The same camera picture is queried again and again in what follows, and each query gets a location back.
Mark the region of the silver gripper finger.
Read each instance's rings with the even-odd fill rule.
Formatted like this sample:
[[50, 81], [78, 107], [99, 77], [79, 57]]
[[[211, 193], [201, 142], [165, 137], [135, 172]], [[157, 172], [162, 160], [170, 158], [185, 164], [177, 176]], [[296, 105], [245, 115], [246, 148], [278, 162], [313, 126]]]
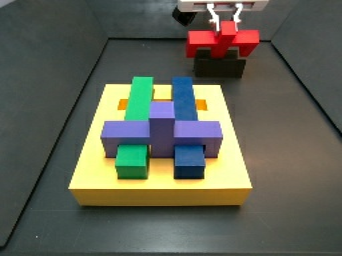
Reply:
[[243, 3], [235, 3], [235, 9], [233, 13], [233, 21], [238, 24], [241, 23], [241, 13], [243, 10]]
[[207, 11], [211, 15], [209, 23], [211, 24], [214, 31], [219, 32], [221, 31], [221, 18], [219, 18], [219, 15], [215, 12], [215, 4], [214, 3], [207, 3], [206, 8], [207, 8]]

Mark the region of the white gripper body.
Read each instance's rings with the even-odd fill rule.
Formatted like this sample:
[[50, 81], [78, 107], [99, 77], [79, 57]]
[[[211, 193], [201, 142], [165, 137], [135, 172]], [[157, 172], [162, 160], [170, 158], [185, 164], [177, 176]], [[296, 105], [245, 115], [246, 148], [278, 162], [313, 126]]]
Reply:
[[178, 0], [178, 9], [182, 12], [206, 12], [207, 5], [214, 5], [215, 12], [229, 12], [243, 5], [243, 11], [262, 11], [269, 0]]

